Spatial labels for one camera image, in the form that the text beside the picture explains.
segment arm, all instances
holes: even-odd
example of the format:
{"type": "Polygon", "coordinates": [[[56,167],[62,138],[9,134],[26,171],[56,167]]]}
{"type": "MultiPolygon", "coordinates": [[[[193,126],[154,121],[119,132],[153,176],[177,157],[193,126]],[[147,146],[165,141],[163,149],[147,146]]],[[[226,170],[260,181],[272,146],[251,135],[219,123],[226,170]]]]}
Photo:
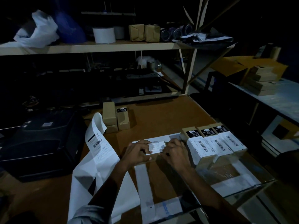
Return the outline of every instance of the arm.
{"type": "Polygon", "coordinates": [[[115,165],[108,179],[90,200],[88,205],[79,208],[74,218],[68,224],[108,223],[118,191],[123,182],[125,173],[133,166],[151,159],[148,144],[150,141],[141,140],[130,143],[123,158],[115,165]]]}
{"type": "Polygon", "coordinates": [[[162,157],[177,171],[194,192],[211,223],[250,223],[236,208],[230,205],[191,167],[183,142],[172,139],[164,148],[162,157]]]}

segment hand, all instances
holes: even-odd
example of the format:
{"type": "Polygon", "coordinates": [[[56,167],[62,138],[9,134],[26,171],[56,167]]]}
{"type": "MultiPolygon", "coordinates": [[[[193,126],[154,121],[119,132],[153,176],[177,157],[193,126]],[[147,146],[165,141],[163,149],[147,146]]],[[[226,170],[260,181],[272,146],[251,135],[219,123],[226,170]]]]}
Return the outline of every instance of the hand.
{"type": "Polygon", "coordinates": [[[130,142],[120,162],[122,162],[126,168],[129,169],[130,167],[136,166],[141,162],[151,160],[152,158],[150,156],[146,156],[142,152],[142,150],[144,150],[146,154],[152,153],[149,151],[148,144],[150,143],[151,142],[147,140],[141,140],[136,143],[130,142]]]}
{"type": "Polygon", "coordinates": [[[174,138],[169,141],[161,153],[165,159],[179,174],[191,168],[188,152],[183,142],[174,138]]]}

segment barcode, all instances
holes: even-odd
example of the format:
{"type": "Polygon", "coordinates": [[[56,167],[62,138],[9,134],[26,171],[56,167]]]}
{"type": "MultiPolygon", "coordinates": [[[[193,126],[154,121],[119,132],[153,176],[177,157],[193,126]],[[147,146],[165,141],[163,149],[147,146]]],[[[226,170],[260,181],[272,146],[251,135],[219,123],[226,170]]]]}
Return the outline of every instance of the barcode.
{"type": "Polygon", "coordinates": [[[208,149],[205,147],[205,145],[202,143],[202,141],[198,141],[205,152],[208,152],[208,149]]]}
{"type": "Polygon", "coordinates": [[[225,148],[218,142],[218,140],[214,140],[217,145],[222,149],[222,151],[225,151],[225,148]]]}
{"type": "Polygon", "coordinates": [[[234,143],[235,146],[239,146],[237,143],[235,143],[235,141],[233,139],[230,138],[230,136],[226,136],[228,139],[230,139],[231,142],[234,143]]]}
{"type": "Polygon", "coordinates": [[[95,144],[94,144],[94,148],[102,141],[102,139],[100,138],[95,144]]]}

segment black printer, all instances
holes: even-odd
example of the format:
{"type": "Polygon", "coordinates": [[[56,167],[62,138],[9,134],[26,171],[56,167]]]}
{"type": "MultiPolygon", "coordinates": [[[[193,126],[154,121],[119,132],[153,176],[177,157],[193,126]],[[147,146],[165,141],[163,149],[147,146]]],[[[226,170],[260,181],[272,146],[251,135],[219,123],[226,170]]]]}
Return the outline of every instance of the black printer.
{"type": "Polygon", "coordinates": [[[72,173],[79,163],[86,124],[73,109],[28,119],[0,149],[0,166],[22,182],[72,173]]]}

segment sleeve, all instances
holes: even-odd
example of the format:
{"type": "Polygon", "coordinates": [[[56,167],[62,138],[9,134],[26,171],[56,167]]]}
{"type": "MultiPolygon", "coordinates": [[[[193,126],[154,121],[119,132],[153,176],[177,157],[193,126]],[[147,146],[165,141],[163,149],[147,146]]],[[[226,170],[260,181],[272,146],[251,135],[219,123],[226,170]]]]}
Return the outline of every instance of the sleeve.
{"type": "Polygon", "coordinates": [[[74,217],[67,224],[102,224],[104,208],[95,205],[84,205],[80,207],[74,217]]]}

